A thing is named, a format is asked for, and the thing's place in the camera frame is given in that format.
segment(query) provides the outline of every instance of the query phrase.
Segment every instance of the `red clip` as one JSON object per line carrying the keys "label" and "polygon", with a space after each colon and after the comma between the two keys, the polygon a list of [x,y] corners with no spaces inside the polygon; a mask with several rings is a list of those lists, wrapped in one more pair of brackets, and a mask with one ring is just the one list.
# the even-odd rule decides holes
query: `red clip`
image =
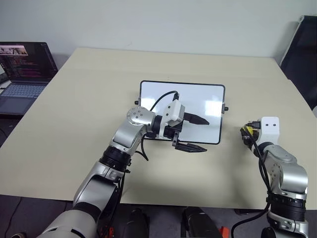
{"label": "red clip", "polygon": [[230,235],[230,230],[229,228],[227,227],[221,227],[219,229],[221,235],[222,235],[222,238],[229,238],[229,235]]}
{"label": "red clip", "polygon": [[101,238],[114,238],[114,228],[110,227],[108,230],[108,233],[104,235],[103,233],[100,233]]}

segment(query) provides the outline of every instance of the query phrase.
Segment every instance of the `silver robot arm segment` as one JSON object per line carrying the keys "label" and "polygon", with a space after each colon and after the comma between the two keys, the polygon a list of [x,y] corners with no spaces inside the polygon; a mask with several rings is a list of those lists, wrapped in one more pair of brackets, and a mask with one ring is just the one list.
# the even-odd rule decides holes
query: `silver robot arm segment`
{"label": "silver robot arm segment", "polygon": [[[112,195],[117,192],[117,185],[131,165],[131,156],[135,153],[145,134],[162,135],[173,138],[182,129],[186,118],[198,120],[200,124],[208,122],[196,115],[184,116],[185,107],[174,99],[167,105],[164,115],[157,116],[143,107],[132,108],[126,120],[116,131],[103,156],[95,163],[84,181],[79,186],[73,201],[72,210],[60,214],[39,236],[39,238],[94,238],[97,220],[106,208]],[[202,152],[205,149],[195,145],[173,143],[173,146],[191,152]]]}
{"label": "silver robot arm segment", "polygon": [[263,230],[262,238],[308,238],[308,222],[305,220],[308,176],[297,164],[295,156],[277,145],[279,119],[263,117],[247,125],[254,130],[254,136],[258,136],[256,143],[270,175],[268,200],[271,208],[267,220],[271,227]]}

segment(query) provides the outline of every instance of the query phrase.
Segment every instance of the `black cylinder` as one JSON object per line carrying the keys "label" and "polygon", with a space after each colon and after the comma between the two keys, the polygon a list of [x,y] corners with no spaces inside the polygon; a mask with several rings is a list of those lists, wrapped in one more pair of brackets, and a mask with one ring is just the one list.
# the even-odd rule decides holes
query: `black cylinder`
{"label": "black cylinder", "polygon": [[88,213],[94,218],[95,222],[97,222],[98,217],[101,213],[98,207],[87,202],[76,203],[76,205],[72,208],[72,210],[79,210],[79,211]]}
{"label": "black cylinder", "polygon": [[278,194],[269,195],[269,199],[272,213],[290,220],[305,221],[305,200],[293,199]]}
{"label": "black cylinder", "polygon": [[131,155],[115,147],[108,146],[99,162],[115,170],[125,172],[127,166],[131,165]]}
{"label": "black cylinder", "polygon": [[267,147],[268,145],[273,145],[273,143],[272,142],[263,142],[262,144],[260,144],[258,146],[259,147],[259,151],[260,151],[260,153],[262,155],[264,154],[264,152],[263,152],[264,148]]}
{"label": "black cylinder", "polygon": [[273,228],[267,227],[262,230],[261,238],[276,238]]}
{"label": "black cylinder", "polygon": [[160,122],[161,121],[162,121],[162,116],[159,116],[159,115],[155,116],[153,127],[152,127],[152,131],[155,134],[159,133],[159,128],[160,128]]}

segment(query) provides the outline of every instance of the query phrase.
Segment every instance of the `power cord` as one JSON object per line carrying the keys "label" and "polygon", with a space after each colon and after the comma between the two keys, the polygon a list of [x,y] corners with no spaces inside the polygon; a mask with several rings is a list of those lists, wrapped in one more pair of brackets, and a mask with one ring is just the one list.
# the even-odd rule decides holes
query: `power cord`
{"label": "power cord", "polygon": [[142,155],[143,158],[144,158],[146,161],[149,161],[149,158],[147,157],[147,155],[146,155],[146,153],[145,153],[145,151],[144,151],[143,142],[144,142],[144,138],[145,138],[145,137],[146,137],[146,134],[144,134],[144,135],[142,136],[142,139],[141,139],[141,151],[142,151],[142,152],[140,152],[140,151],[135,151],[135,153]]}
{"label": "power cord", "polygon": [[151,107],[150,111],[152,111],[152,110],[155,108],[155,106],[159,103],[159,101],[160,101],[163,97],[165,97],[165,96],[167,96],[167,95],[169,95],[169,94],[172,94],[172,93],[175,94],[175,95],[174,95],[174,98],[178,99],[179,94],[178,94],[177,91],[170,91],[170,92],[164,93],[164,94],[163,94],[162,96],[160,96],[160,97],[157,99],[157,101],[153,104],[153,106]]}
{"label": "power cord", "polygon": [[12,218],[13,218],[15,212],[18,210],[18,207],[19,207],[21,201],[22,201],[22,197],[20,197],[20,200],[19,200],[18,204],[16,205],[16,207],[15,207],[15,209],[14,209],[14,211],[13,211],[11,217],[10,217],[8,227],[6,228],[5,233],[4,233],[4,238],[6,238],[6,234],[8,233],[8,231],[10,229],[10,226],[11,226]]}
{"label": "power cord", "polygon": [[[122,176],[122,179],[121,179],[121,182],[118,182],[118,190],[119,190],[119,195],[118,195],[118,200],[114,206],[114,210],[112,212],[112,215],[111,215],[111,218],[110,218],[110,221],[107,225],[107,229],[109,229],[113,223],[113,220],[114,220],[114,215],[116,213],[116,210],[118,208],[118,205],[120,204],[120,200],[121,200],[121,197],[122,197],[122,192],[123,192],[123,185],[124,185],[124,178],[125,178],[125,173],[124,175]],[[102,234],[100,233],[100,231],[97,229],[97,235],[99,238],[102,238]]]}
{"label": "power cord", "polygon": [[[256,150],[256,153],[258,154],[259,156],[259,170],[260,170],[260,174],[261,174],[261,177],[266,185],[266,188],[267,188],[267,192],[268,193],[271,193],[271,188],[270,188],[270,184],[269,184],[269,179],[268,179],[268,175],[267,175],[267,171],[266,171],[266,167],[265,167],[265,164],[264,164],[264,159],[266,157],[266,153],[264,155],[264,158],[262,157],[261,153],[260,153],[260,150],[258,148],[258,145],[256,143],[256,140],[254,139],[254,137],[250,134],[250,132],[248,131],[247,129],[247,126],[244,125],[243,129],[245,130],[245,132],[248,134],[248,136],[250,137],[251,141],[252,141],[252,144],[254,145],[254,149]],[[265,213],[268,212],[268,209],[270,207],[271,203],[270,201],[268,201],[266,203],[266,206],[265,208],[263,209],[263,211],[261,211],[260,213],[258,213],[257,215],[253,216],[253,217],[250,217],[248,219],[245,219],[245,220],[242,220],[236,224],[233,225],[232,229],[231,229],[231,238],[234,238],[234,230],[241,224],[244,224],[244,223],[247,223],[247,222],[251,222],[251,221],[254,221],[258,218],[260,218],[261,216],[263,216]]]}
{"label": "power cord", "polygon": [[[150,111],[152,111],[152,110],[155,108],[155,106],[159,103],[159,101],[160,101],[163,97],[165,97],[165,96],[167,96],[167,95],[169,95],[169,94],[172,94],[172,93],[174,93],[173,101],[174,101],[174,99],[178,99],[178,98],[179,98],[179,94],[178,94],[177,91],[170,91],[170,92],[164,93],[162,96],[160,96],[160,97],[156,100],[156,102],[155,102],[155,103],[153,104],[153,106],[151,107]],[[142,139],[141,139],[141,151],[142,151],[142,152],[140,152],[140,151],[135,151],[135,153],[142,155],[143,158],[144,158],[146,161],[149,161],[149,158],[148,158],[148,156],[146,155],[146,153],[145,153],[145,151],[144,151],[144,145],[143,145],[143,143],[144,143],[144,138],[145,138],[145,137],[146,137],[146,134],[144,134],[144,135],[142,136]]]}

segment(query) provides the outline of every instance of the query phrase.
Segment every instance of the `laptop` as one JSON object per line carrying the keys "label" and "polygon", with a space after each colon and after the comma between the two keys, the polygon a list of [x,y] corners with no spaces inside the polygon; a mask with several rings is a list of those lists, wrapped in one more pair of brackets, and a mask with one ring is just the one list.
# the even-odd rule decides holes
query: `laptop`
{"label": "laptop", "polygon": [[22,117],[58,71],[45,42],[0,42],[0,65],[11,81],[0,94],[2,117]]}

